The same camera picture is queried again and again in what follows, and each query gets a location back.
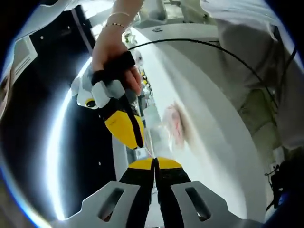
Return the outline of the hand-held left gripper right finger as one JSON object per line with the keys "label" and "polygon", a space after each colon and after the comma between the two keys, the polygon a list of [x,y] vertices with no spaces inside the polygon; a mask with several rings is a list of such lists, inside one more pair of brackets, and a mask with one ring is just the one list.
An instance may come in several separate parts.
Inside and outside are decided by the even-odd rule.
{"label": "hand-held left gripper right finger", "polygon": [[191,181],[176,161],[155,160],[158,202],[166,228],[260,228],[262,224],[241,219],[228,210],[219,195],[198,181]]}

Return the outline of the person's right hand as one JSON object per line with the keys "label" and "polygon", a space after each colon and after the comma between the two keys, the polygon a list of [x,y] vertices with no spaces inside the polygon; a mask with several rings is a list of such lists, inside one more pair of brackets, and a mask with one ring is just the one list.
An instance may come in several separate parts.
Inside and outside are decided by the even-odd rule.
{"label": "person's right hand", "polygon": [[[103,28],[99,34],[92,53],[93,71],[103,70],[104,65],[128,51],[122,42],[122,34],[125,28],[110,24]],[[141,76],[135,66],[124,73],[126,87],[133,90],[137,95],[141,93]]]}

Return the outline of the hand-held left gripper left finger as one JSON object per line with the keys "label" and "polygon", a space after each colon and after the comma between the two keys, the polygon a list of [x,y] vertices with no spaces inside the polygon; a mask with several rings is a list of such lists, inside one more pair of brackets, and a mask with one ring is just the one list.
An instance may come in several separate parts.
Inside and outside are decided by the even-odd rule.
{"label": "hand-held left gripper left finger", "polygon": [[76,214],[52,222],[53,228],[143,228],[154,181],[154,159],[129,165],[119,181],[111,181],[83,200]]}

